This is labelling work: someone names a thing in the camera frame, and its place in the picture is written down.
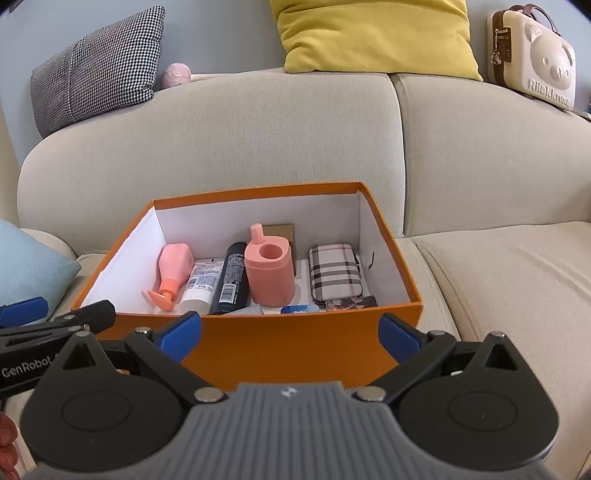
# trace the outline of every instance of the blue object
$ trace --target blue object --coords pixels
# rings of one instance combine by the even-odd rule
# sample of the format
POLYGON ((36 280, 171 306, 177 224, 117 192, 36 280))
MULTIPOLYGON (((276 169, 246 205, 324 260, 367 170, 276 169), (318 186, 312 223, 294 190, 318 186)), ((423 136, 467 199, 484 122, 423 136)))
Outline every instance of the blue object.
POLYGON ((49 306, 43 297, 0 307, 0 328, 20 327, 47 317, 49 306))
POLYGON ((421 349, 419 339, 392 323, 384 315, 378 322, 378 339, 380 345, 399 364, 408 360, 421 349))
POLYGON ((183 316, 158 331, 156 345, 176 362, 181 362, 201 340, 198 313, 183 316))
POLYGON ((49 318, 80 271, 80 264, 0 220, 0 305, 34 297, 47 301, 49 318))
POLYGON ((288 305, 281 309, 281 313, 312 313, 319 312, 320 307, 318 305, 288 305))

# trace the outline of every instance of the pink toothbrush holder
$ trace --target pink toothbrush holder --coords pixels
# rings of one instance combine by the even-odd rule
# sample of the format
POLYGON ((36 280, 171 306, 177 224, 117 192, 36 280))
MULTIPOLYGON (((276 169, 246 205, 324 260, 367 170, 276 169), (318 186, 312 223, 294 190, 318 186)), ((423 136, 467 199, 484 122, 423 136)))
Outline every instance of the pink toothbrush holder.
POLYGON ((244 265, 252 301, 264 307, 284 307, 296 292, 291 248, 287 238, 265 236, 262 225, 251 225, 244 265))

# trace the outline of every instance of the yellow pillow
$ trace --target yellow pillow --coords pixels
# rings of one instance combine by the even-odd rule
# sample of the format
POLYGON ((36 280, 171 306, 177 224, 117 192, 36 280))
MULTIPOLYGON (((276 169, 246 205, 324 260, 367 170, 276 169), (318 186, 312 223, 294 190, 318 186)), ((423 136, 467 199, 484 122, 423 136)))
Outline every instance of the yellow pillow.
POLYGON ((271 0, 289 73, 409 72, 482 81, 465 0, 271 0))

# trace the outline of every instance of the cream bear suitcase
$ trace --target cream bear suitcase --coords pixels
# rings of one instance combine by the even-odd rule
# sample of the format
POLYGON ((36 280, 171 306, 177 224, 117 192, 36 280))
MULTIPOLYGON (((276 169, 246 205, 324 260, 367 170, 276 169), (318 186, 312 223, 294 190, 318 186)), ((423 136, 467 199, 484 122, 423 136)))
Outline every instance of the cream bear suitcase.
POLYGON ((574 50, 543 9, 533 4, 514 5, 491 15, 486 27, 490 82, 573 109, 574 50), (552 30, 537 21, 534 11, 549 20, 552 30))

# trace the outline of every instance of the pink pump bottle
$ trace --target pink pump bottle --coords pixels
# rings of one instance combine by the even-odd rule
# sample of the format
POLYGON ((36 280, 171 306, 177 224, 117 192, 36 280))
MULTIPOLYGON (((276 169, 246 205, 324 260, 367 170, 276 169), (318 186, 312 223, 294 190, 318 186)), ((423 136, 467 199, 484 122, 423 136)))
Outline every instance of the pink pump bottle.
POLYGON ((244 252, 244 265, 255 303, 284 307, 292 301, 296 280, 287 238, 265 236, 260 223, 251 225, 251 241, 244 252))
POLYGON ((165 245, 160 254, 160 288, 148 290, 154 304, 165 311, 174 310, 180 286, 189 279, 195 260, 187 244, 165 245))

